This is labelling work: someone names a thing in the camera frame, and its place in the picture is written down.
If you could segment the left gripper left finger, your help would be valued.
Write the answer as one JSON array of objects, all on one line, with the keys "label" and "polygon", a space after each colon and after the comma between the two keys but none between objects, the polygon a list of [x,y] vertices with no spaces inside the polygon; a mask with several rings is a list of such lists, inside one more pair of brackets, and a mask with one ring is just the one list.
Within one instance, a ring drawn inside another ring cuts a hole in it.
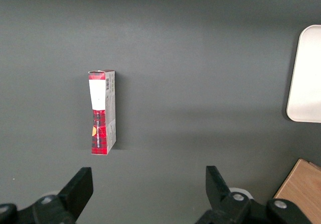
[{"label": "left gripper left finger", "polygon": [[33,204],[35,223],[76,223],[92,194],[92,169],[82,167],[58,194],[43,196]]}]

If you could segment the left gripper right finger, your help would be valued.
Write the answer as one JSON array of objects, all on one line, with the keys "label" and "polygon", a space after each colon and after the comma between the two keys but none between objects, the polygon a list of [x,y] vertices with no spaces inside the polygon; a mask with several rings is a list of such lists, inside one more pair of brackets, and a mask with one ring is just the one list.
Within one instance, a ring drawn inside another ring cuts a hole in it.
[{"label": "left gripper right finger", "polygon": [[196,223],[269,223],[266,207],[240,191],[231,191],[216,166],[206,167],[211,206]]}]

